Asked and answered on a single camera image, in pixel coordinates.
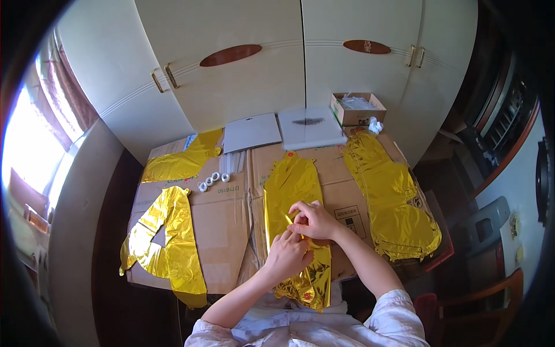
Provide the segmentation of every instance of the hand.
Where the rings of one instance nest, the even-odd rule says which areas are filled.
[[[332,217],[318,200],[307,204],[299,201],[289,209],[289,214],[299,210],[293,224],[287,229],[298,234],[303,234],[313,239],[336,240],[346,229],[334,217]]]
[[[314,251],[306,251],[309,244],[301,235],[289,230],[275,237],[266,264],[261,271],[275,287],[283,280],[300,274],[314,259]]]

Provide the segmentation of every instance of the small cardboard box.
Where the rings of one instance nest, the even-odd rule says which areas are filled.
[[[217,146],[221,147],[223,135]],[[150,158],[163,154],[181,152],[187,139],[166,144],[153,149]],[[198,190],[197,183],[219,170],[220,158],[210,158],[200,170],[197,178],[166,180],[161,182],[140,183],[135,195],[128,232],[146,212],[162,192],[162,188],[174,185],[191,189],[189,203],[196,248],[200,267],[208,294],[226,294],[233,290],[243,266],[246,273],[252,273],[250,263],[243,264],[248,238],[250,235],[250,215],[246,193],[246,174],[231,175],[229,182],[218,180],[205,193]],[[153,242],[164,243],[164,233],[158,232]],[[127,271],[130,283],[171,289],[169,279],[155,277],[147,273],[138,263]]]
[[[396,163],[407,164],[407,161],[395,142],[386,132],[377,136],[391,160]],[[318,171],[318,178],[322,187],[322,198],[326,210],[343,225],[350,228],[372,248],[374,243],[370,235],[370,221],[366,199],[359,186],[345,166],[342,145],[309,148],[296,151],[298,156],[316,161],[314,165]],[[249,160],[248,179],[249,190],[252,197],[251,208],[253,215],[252,239],[253,248],[258,257],[259,264],[263,264],[268,251],[266,247],[264,228],[264,183],[270,176],[270,169],[274,162],[283,159],[283,149],[280,145],[271,145],[255,148]],[[424,193],[418,188],[416,197],[407,201],[423,209],[432,216],[426,203]],[[331,276],[332,280],[343,280],[356,275],[355,269],[343,250],[336,244],[331,246]]]
[[[370,124],[370,117],[376,117],[379,122],[384,122],[386,108],[372,93],[350,93],[350,96],[364,98],[377,109],[375,110],[349,110],[343,109],[339,100],[347,93],[334,93],[331,95],[330,107],[335,118],[342,127],[355,127]]]

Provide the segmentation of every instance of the brass handle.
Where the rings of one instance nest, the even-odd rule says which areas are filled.
[[[166,70],[166,72],[168,74],[168,77],[170,78],[170,82],[174,86],[174,89],[179,88],[179,85],[175,82],[175,78],[173,77],[173,74],[171,73],[170,63],[168,63],[168,65],[164,66],[164,70]]]
[[[418,66],[417,66],[419,68],[422,67],[422,62],[424,61],[424,53],[426,53],[426,51],[424,50],[424,47],[420,47],[420,48],[422,48],[422,55],[420,56],[420,63],[418,63]]]
[[[160,85],[160,82],[158,82],[158,78],[156,78],[156,75],[154,74],[154,71],[156,71],[156,69],[152,70],[152,72],[150,73],[150,75],[152,76],[152,79],[154,80],[154,83],[156,84],[156,86],[158,87],[158,90],[161,93],[164,93],[164,90],[162,89],[162,86]]]
[[[411,45],[411,59],[408,61],[408,64],[406,64],[408,67],[412,66],[412,59],[415,57],[415,51],[416,51],[416,47],[412,44]]]

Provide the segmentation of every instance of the white shirt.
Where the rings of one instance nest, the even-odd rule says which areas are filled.
[[[364,325],[346,312],[344,301],[323,313],[307,308],[254,306],[233,329],[197,320],[185,346],[429,347],[424,327],[404,290],[392,290],[380,297]]]

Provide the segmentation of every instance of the wardrobe door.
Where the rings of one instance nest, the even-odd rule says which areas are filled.
[[[417,44],[421,12],[421,0],[302,0],[307,106],[329,104],[331,93],[372,92],[388,112],[396,108],[407,83],[406,63],[410,45]],[[363,53],[343,46],[356,39],[381,43],[391,52]],[[375,46],[370,43],[370,52]]]
[[[196,132],[305,106],[299,0],[135,3],[160,66],[169,63],[164,73],[179,86],[173,92]],[[242,45],[260,47],[214,54]]]
[[[453,106],[470,62],[477,23],[476,0],[425,1],[420,41],[401,105],[388,111],[384,122],[412,167]]]
[[[58,30],[83,91],[139,162],[147,162],[151,149],[194,133],[165,81],[133,0],[75,1]],[[155,85],[153,69],[164,93]]]

